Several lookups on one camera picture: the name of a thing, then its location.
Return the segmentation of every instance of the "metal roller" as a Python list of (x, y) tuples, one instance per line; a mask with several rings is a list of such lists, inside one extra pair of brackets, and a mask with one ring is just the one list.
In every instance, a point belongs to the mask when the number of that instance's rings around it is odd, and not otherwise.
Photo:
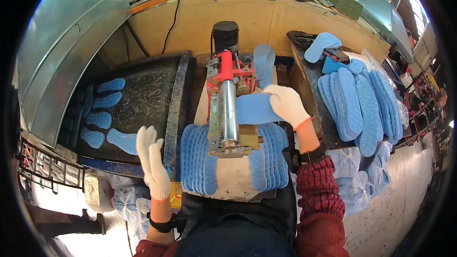
[(233, 150), (239, 145), (236, 117), (236, 87), (227, 80), (221, 83), (221, 147)]

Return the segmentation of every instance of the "metal shelf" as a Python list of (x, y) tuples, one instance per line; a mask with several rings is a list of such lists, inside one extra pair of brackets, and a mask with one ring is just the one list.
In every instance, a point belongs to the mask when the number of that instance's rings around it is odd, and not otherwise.
[(42, 188), (50, 188), (54, 194), (58, 193), (54, 184), (81, 189), (84, 193), (84, 167), (38, 150), (24, 139), (21, 141), (20, 156), (17, 171), (26, 179)]

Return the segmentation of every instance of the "worker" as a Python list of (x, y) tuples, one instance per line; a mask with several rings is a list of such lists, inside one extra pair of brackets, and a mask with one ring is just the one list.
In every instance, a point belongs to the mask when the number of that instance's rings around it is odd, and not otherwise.
[[(274, 112), (290, 123), (298, 135), (301, 153), (319, 146), (311, 117), (294, 89), (270, 85)], [(181, 211), (188, 216), (181, 241), (171, 228), (170, 179), (163, 167), (154, 127), (143, 126), (137, 135), (137, 152), (144, 180), (151, 193), (150, 225), (136, 257), (155, 256), (349, 256), (343, 248), (345, 204), (338, 195), (330, 157), (301, 165), (297, 175), (300, 223), (296, 220), (291, 180), (277, 189), (275, 198), (260, 203), (238, 203), (183, 193)]]

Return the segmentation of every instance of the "galvanized metal sheet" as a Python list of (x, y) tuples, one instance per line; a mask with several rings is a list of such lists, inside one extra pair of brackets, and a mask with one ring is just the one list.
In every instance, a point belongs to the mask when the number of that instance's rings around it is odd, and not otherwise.
[(62, 117), (81, 75), (130, 16), (128, 0), (42, 0), (16, 59), (23, 127), (55, 147)]

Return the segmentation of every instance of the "red checkered sleeve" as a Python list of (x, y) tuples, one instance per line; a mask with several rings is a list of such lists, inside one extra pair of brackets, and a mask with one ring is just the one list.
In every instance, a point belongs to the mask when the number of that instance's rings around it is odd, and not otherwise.
[(335, 166), (329, 156), (319, 162), (302, 165), (297, 175), (297, 193), (302, 196), (300, 221), (314, 213), (330, 213), (343, 218), (345, 206), (333, 178)]
[(297, 175), (298, 205), (302, 208), (297, 225), (297, 253), (300, 257), (349, 257), (343, 225), (345, 206), (338, 195), (330, 157), (300, 167)]

